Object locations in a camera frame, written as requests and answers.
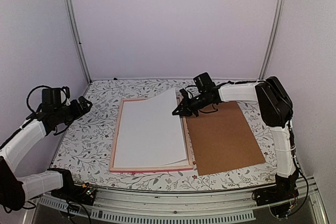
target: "table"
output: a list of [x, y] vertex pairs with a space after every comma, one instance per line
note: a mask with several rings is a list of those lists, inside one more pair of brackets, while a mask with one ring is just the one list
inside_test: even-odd
[[75, 182], [90, 182], [105, 188], [210, 191], [274, 183], [277, 164], [274, 142], [256, 102], [238, 104], [265, 157], [264, 164], [206, 176], [198, 175], [195, 162], [193, 170], [183, 172], [135, 174], [108, 171], [121, 99], [152, 97], [172, 87], [178, 92], [192, 84], [192, 80], [94, 81], [86, 94], [93, 107], [68, 129], [51, 167], [70, 170]]

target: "workstation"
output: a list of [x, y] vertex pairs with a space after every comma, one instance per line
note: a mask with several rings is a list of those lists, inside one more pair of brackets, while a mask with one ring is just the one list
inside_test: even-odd
[[0, 223], [333, 223], [311, 1], [3, 1]]

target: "wooden frame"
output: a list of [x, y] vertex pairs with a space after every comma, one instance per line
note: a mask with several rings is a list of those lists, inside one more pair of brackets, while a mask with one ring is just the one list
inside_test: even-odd
[[111, 173], [145, 173], [145, 172], [173, 172], [178, 170], [192, 170], [193, 169], [193, 160], [192, 160], [192, 151], [191, 151], [191, 143], [189, 138], [189, 132], [187, 127], [187, 121], [185, 117], [182, 117], [182, 125], [183, 125], [183, 136], [184, 136], [184, 143], [186, 148], [186, 156], [188, 160], [188, 165], [183, 166], [168, 166], [168, 167], [146, 167], [146, 168], [116, 168], [114, 166], [114, 159], [115, 159], [115, 152], [117, 149], [117, 141], [118, 141], [118, 133], [119, 133], [119, 126], [121, 121], [121, 114], [122, 108], [125, 102], [134, 102], [134, 101], [141, 101], [145, 100], [146, 98], [137, 98], [137, 99], [122, 99], [120, 108], [119, 108], [119, 115], [117, 119], [117, 125], [115, 127], [114, 139], [113, 139], [113, 146], [111, 151], [111, 160], [110, 160], [110, 167], [109, 170]]

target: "floral tablecloth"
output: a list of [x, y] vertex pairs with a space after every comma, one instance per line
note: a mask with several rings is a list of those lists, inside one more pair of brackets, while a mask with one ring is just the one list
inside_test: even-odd
[[93, 82], [86, 98], [91, 111], [68, 129], [51, 167], [71, 171], [76, 182], [102, 187], [155, 191], [237, 189], [275, 182], [276, 153], [270, 129], [260, 117], [256, 102], [238, 102], [264, 154], [266, 163], [229, 172], [198, 176], [194, 170], [162, 173], [110, 173], [108, 170], [119, 104], [123, 98], [153, 97], [176, 91], [192, 80], [109, 80]]

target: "white wall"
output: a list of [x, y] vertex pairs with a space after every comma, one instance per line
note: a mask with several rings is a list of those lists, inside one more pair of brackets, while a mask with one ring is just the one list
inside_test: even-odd
[[267, 75], [293, 100], [298, 156], [336, 221], [336, 0], [285, 0]]
[[73, 0], [93, 79], [256, 79], [276, 0]]
[[[69, 86], [72, 98], [86, 87], [64, 0], [0, 0], [0, 143], [29, 114], [28, 92], [35, 86]], [[40, 103], [40, 91], [31, 99]], [[58, 137], [47, 137], [27, 154], [17, 176], [48, 168]], [[0, 223], [19, 223], [0, 208]]]

